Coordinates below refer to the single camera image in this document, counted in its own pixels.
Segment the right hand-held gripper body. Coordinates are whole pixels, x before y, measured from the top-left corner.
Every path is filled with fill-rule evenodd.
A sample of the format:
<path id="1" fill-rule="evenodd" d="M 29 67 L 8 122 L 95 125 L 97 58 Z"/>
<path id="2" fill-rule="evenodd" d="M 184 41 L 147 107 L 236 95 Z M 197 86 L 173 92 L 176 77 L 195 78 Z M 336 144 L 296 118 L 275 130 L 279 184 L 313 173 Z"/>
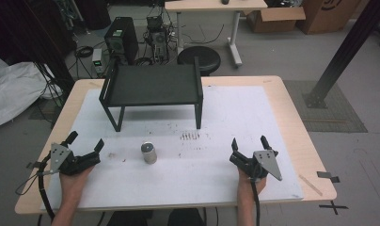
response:
<path id="1" fill-rule="evenodd" d="M 281 181 L 282 175 L 277 163 L 277 155 L 278 152 L 274 150 L 256 151 L 251 158 L 248 158 L 238 151 L 233 151 L 230 162 L 251 179 L 262 179 L 271 174 Z"/>

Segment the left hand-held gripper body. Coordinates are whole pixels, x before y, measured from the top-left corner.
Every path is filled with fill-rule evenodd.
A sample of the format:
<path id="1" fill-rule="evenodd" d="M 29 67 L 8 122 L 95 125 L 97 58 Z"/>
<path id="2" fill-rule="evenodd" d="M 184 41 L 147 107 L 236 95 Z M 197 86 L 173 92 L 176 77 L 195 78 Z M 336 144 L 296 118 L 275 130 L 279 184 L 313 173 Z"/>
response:
<path id="1" fill-rule="evenodd" d="M 57 143 L 51 145 L 50 155 L 50 172 L 60 172 L 69 176 L 81 173 L 101 162 L 98 152 L 74 156 L 71 149 Z"/>

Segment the silver metal can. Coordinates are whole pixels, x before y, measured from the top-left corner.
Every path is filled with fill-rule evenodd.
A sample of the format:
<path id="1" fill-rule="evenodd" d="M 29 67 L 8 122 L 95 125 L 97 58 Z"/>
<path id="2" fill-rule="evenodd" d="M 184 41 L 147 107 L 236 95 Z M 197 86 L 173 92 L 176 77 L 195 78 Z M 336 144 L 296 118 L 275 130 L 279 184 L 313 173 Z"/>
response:
<path id="1" fill-rule="evenodd" d="M 157 154 L 151 142 L 144 142 L 141 145 L 141 153 L 147 164 L 154 164 L 157 161 Z"/>

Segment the black metal shelf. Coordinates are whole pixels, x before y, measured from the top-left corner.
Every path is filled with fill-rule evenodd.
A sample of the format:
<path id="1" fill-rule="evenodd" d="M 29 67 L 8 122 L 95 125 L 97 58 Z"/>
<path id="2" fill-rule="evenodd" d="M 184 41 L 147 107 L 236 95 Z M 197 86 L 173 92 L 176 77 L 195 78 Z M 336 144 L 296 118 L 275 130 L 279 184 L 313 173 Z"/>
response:
<path id="1" fill-rule="evenodd" d="M 199 60 L 192 64 L 120 66 L 110 64 L 99 101 L 116 132 L 121 131 L 127 106 L 193 105 L 201 127 L 203 87 Z"/>

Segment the person's left hand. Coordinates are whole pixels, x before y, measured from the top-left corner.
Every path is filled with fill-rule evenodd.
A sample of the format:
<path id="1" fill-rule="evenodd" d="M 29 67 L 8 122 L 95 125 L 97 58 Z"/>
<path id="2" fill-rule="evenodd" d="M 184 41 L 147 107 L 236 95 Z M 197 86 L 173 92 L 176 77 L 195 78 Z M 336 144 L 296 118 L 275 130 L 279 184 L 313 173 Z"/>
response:
<path id="1" fill-rule="evenodd" d="M 84 171 L 74 175 L 60 173 L 59 178 L 63 193 L 80 193 L 84 189 L 87 182 L 87 177 L 92 171 L 93 167 L 85 169 Z"/>

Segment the person's right hand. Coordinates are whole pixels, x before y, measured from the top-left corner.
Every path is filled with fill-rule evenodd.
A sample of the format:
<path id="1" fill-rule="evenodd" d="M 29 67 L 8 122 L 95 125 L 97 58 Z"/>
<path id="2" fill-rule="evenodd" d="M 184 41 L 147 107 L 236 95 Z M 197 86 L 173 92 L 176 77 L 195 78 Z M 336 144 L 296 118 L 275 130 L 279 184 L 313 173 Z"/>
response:
<path id="1" fill-rule="evenodd" d="M 251 187 L 251 181 L 248 178 L 247 174 L 243 172 L 241 169 L 238 169 L 239 180 L 238 180 L 238 194 L 242 196 L 252 196 L 253 191 Z M 255 183 L 256 189 L 258 193 L 261 193 L 266 187 L 266 178 L 262 178 Z"/>

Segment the white table mat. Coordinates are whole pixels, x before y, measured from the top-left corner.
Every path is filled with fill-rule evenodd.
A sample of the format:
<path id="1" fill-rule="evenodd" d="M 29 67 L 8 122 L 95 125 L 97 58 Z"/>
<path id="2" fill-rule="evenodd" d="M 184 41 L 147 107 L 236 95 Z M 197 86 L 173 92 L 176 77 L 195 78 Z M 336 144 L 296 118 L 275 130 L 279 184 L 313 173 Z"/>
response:
<path id="1" fill-rule="evenodd" d="M 282 175 L 267 178 L 263 202 L 300 201 L 304 194 L 261 86 L 207 86 L 201 127 L 190 105 L 128 107 L 116 132 L 99 101 L 87 92 L 72 125 L 71 149 L 90 153 L 102 139 L 101 162 L 89 174 L 80 209 L 234 205 L 238 171 L 230 163 L 236 138 L 240 153 L 261 150 L 261 136 L 278 152 Z M 154 145 L 157 161 L 147 164 L 141 145 Z"/>

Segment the thin wooden stick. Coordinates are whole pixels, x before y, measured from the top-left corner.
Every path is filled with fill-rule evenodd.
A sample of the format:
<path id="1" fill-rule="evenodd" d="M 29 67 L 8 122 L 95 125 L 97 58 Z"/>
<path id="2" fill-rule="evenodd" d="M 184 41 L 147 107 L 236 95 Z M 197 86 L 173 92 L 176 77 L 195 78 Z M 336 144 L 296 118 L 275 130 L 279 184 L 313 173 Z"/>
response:
<path id="1" fill-rule="evenodd" d="M 310 182 L 306 177 L 303 175 L 299 174 L 299 178 L 312 190 L 315 191 L 319 196 L 323 197 L 323 192 L 319 190 L 312 182 Z"/>

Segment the black tape strip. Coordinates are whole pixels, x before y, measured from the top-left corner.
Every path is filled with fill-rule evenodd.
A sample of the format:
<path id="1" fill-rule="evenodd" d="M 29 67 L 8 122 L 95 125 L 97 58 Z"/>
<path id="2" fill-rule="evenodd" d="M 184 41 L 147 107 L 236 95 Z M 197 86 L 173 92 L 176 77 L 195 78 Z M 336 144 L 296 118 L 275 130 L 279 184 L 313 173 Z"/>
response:
<path id="1" fill-rule="evenodd" d="M 340 182 L 339 176 L 333 176 L 330 172 L 317 171 L 317 176 L 319 178 L 329 179 L 333 184 Z"/>

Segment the white cloth sheet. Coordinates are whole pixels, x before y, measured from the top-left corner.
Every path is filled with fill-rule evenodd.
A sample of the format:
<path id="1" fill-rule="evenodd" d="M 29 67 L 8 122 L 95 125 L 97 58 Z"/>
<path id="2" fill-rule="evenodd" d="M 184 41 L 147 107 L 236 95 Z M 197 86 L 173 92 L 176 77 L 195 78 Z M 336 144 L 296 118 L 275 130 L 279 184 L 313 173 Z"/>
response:
<path id="1" fill-rule="evenodd" d="M 38 98 L 61 95 L 62 89 L 53 85 L 33 62 L 8 65 L 0 58 L 0 125 L 12 121 Z"/>

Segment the grey floor mat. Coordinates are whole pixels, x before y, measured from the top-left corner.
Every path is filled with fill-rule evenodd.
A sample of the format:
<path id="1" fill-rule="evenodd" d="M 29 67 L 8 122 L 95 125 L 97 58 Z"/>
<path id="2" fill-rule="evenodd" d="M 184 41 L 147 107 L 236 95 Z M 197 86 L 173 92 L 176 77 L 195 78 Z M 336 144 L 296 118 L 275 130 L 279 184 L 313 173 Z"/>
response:
<path id="1" fill-rule="evenodd" d="M 323 107 L 307 107 L 305 97 L 311 92 L 315 84 L 315 81 L 284 81 L 294 106 L 309 132 L 368 132 L 337 84 L 328 92 Z"/>

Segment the grey power supply unit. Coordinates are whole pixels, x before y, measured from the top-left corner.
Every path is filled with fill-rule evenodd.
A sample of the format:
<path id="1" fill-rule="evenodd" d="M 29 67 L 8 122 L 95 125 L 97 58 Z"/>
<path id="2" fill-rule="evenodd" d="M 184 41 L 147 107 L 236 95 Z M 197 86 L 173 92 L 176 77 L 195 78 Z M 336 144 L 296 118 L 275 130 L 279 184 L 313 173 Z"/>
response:
<path id="1" fill-rule="evenodd" d="M 103 50 L 101 48 L 93 49 L 92 63 L 96 73 L 103 72 Z"/>

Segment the black round stool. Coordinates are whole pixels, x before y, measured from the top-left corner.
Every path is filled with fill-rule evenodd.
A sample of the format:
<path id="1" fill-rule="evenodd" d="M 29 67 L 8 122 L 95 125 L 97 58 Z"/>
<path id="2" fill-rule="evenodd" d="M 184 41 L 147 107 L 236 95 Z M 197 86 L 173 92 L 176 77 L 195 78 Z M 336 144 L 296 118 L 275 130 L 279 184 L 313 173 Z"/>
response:
<path id="1" fill-rule="evenodd" d="M 192 46 L 183 49 L 177 57 L 177 63 L 193 64 L 195 57 L 198 58 L 199 70 L 202 76 L 209 76 L 220 67 L 220 55 L 214 49 L 206 46 Z"/>

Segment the black computer tower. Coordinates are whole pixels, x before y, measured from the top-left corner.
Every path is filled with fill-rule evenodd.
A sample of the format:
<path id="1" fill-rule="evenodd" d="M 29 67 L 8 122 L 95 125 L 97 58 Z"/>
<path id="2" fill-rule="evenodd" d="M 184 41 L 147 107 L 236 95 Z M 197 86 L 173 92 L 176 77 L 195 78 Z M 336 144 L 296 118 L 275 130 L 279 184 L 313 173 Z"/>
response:
<path id="1" fill-rule="evenodd" d="M 139 47 L 132 17 L 116 17 L 104 40 L 110 55 L 123 57 L 129 65 L 135 64 Z"/>

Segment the black curtain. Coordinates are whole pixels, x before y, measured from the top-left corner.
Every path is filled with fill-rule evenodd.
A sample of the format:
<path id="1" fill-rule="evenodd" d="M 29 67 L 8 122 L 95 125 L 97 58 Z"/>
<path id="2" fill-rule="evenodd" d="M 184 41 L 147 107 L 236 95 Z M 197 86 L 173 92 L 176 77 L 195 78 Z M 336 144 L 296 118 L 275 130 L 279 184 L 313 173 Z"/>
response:
<path id="1" fill-rule="evenodd" d="M 64 94 L 69 95 L 75 81 L 28 0 L 0 0 L 0 19 L 41 73 L 58 85 Z"/>

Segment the small open computer case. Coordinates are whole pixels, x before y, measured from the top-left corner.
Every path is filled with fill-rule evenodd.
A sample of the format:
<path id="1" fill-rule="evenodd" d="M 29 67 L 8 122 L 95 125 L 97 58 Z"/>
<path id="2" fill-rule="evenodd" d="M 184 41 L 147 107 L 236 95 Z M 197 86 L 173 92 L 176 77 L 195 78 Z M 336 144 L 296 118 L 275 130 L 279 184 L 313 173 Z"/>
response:
<path id="1" fill-rule="evenodd" d="M 153 58 L 156 63 L 167 59 L 166 29 L 161 16 L 147 18 L 148 44 L 151 46 Z"/>

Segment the open cardboard box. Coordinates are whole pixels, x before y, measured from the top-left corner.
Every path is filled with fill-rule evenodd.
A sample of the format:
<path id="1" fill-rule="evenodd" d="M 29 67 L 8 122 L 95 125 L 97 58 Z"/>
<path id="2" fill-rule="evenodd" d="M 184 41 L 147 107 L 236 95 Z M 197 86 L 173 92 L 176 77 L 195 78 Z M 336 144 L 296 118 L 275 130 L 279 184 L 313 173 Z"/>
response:
<path id="1" fill-rule="evenodd" d="M 254 33 L 288 32 L 295 28 L 298 21 L 305 21 L 302 7 L 263 8 L 246 11 L 246 21 Z"/>

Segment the large printed cardboard box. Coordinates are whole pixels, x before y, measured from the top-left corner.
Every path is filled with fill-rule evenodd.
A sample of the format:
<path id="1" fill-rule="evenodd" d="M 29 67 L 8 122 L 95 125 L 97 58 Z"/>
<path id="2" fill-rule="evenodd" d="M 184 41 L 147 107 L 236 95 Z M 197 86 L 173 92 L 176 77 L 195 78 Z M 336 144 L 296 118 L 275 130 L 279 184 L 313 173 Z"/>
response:
<path id="1" fill-rule="evenodd" d="M 361 0 L 303 0 L 306 19 L 296 27 L 304 34 L 323 34 L 342 30 Z"/>

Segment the white-legged wooden desk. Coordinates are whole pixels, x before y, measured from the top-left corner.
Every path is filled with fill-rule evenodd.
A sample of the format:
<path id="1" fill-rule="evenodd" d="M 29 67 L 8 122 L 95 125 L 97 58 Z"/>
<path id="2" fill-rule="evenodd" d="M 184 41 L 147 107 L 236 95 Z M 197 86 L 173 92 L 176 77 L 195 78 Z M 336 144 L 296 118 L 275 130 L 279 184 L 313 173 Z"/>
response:
<path id="1" fill-rule="evenodd" d="M 264 0 L 177 0 L 165 3 L 165 10 L 175 12 L 177 18 L 177 54 L 184 49 L 182 40 L 181 15 L 187 11 L 232 11 L 233 24 L 227 43 L 232 55 L 234 65 L 243 65 L 238 48 L 236 46 L 237 31 L 241 12 L 244 10 L 259 10 L 267 8 Z"/>

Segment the black metal post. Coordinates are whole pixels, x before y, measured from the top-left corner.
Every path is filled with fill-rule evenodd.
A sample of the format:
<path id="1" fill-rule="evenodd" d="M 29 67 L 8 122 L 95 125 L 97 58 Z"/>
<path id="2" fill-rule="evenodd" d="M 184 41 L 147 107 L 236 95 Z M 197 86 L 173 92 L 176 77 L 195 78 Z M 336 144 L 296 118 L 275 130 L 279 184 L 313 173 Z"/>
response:
<path id="1" fill-rule="evenodd" d="M 326 108 L 325 98 L 380 22 L 380 0 L 369 0 L 322 76 L 303 99 L 308 108 Z"/>

